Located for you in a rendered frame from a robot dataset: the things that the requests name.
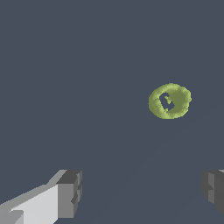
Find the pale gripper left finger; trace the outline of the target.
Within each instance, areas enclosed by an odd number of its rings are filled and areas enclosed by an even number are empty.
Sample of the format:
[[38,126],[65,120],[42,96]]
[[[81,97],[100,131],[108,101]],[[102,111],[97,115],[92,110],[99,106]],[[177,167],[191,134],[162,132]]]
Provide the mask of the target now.
[[54,224],[73,218],[82,195],[82,171],[59,170],[45,185],[0,205],[0,224]]

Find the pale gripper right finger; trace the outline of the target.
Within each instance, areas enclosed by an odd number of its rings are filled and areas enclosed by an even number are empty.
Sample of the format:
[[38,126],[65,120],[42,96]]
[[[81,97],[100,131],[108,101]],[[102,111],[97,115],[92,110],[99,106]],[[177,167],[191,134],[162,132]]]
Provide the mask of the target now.
[[203,196],[224,214],[224,170],[202,171],[200,178]]

